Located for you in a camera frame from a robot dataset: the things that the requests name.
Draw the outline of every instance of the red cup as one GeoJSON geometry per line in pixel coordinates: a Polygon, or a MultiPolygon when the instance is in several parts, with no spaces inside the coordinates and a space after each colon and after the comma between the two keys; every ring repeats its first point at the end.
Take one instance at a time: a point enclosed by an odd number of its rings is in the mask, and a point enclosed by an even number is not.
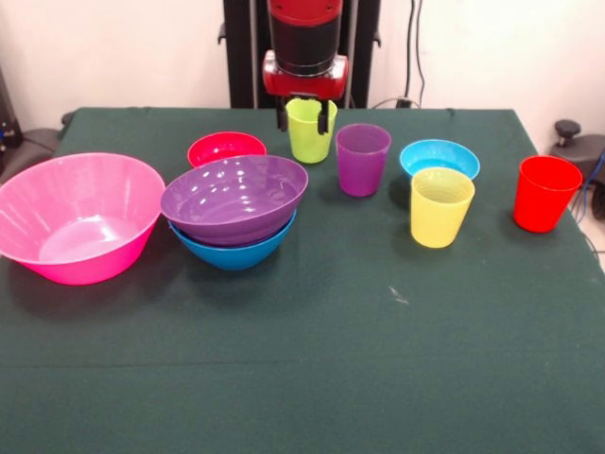
{"type": "Polygon", "coordinates": [[[536,234],[550,232],[582,184],[582,173],[564,159],[532,156],[519,167],[514,220],[536,234]]]}

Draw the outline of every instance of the light blue bowl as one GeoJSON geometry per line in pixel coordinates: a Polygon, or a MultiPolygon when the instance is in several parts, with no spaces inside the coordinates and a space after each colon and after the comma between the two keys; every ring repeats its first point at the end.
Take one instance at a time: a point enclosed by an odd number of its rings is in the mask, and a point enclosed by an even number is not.
{"type": "Polygon", "coordinates": [[[294,223],[295,217],[296,211],[292,218],[290,218],[290,221],[274,236],[260,243],[240,248],[218,248],[200,244],[185,236],[172,222],[169,221],[168,224],[179,237],[182,244],[204,262],[225,271],[241,271],[252,268],[269,257],[284,241],[285,235],[294,223]]]}
{"type": "Polygon", "coordinates": [[[410,177],[425,168],[447,167],[462,172],[472,180],[481,168],[479,160],[468,148],[439,139],[409,144],[399,155],[399,163],[410,177]]]}

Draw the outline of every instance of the white speck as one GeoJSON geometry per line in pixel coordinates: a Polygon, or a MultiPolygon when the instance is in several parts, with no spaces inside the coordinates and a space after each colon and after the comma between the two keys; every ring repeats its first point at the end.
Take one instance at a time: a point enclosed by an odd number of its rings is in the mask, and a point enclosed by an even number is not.
{"type": "Polygon", "coordinates": [[[395,301],[402,303],[406,306],[409,306],[409,301],[407,299],[405,299],[403,296],[401,296],[401,293],[399,293],[394,287],[389,286],[389,289],[390,289],[390,292],[395,297],[395,301]]]}

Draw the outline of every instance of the bowl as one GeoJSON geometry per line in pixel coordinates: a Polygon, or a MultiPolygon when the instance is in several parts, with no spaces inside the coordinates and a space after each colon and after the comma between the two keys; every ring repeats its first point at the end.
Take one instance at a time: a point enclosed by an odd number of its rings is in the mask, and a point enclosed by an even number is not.
{"type": "Polygon", "coordinates": [[[168,224],[182,244],[204,262],[225,271],[242,271],[258,265],[282,244],[295,217],[296,211],[290,221],[270,238],[240,248],[218,248],[201,244],[185,235],[172,222],[168,222],[168,224]]]}
{"type": "Polygon", "coordinates": [[[286,158],[227,158],[189,170],[169,184],[162,212],[204,244],[252,243],[292,218],[308,183],[306,170],[286,158]]]}
{"type": "Polygon", "coordinates": [[[30,167],[0,186],[0,254],[60,284],[105,281],[143,251],[163,191],[151,166],[119,154],[30,167]]]}
{"type": "Polygon", "coordinates": [[[430,167],[447,167],[474,179],[481,168],[479,160],[468,148],[447,140],[431,139],[414,142],[405,147],[399,163],[411,178],[430,167]]]}
{"type": "Polygon", "coordinates": [[[244,132],[224,131],[196,140],[187,151],[187,160],[191,166],[199,167],[220,159],[253,154],[267,154],[265,144],[244,132]]]}

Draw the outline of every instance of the cup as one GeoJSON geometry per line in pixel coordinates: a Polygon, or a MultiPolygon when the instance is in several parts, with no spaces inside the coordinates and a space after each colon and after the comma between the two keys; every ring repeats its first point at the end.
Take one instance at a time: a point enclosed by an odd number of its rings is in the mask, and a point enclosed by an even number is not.
{"type": "Polygon", "coordinates": [[[337,133],[338,182],[350,196],[367,197],[380,186],[390,134],[379,126],[357,123],[337,133]]]}
{"type": "Polygon", "coordinates": [[[526,158],[519,166],[515,222],[536,234],[554,230],[581,184],[582,173],[562,158],[526,158]]]}
{"type": "Polygon", "coordinates": [[[294,98],[285,105],[292,154],[297,161],[316,164],[328,157],[338,107],[329,101],[328,132],[318,133],[321,103],[315,99],[294,98]]]}
{"type": "Polygon", "coordinates": [[[445,167],[430,167],[411,183],[411,233],[427,248],[445,248],[458,235],[475,195],[473,181],[445,167]]]}

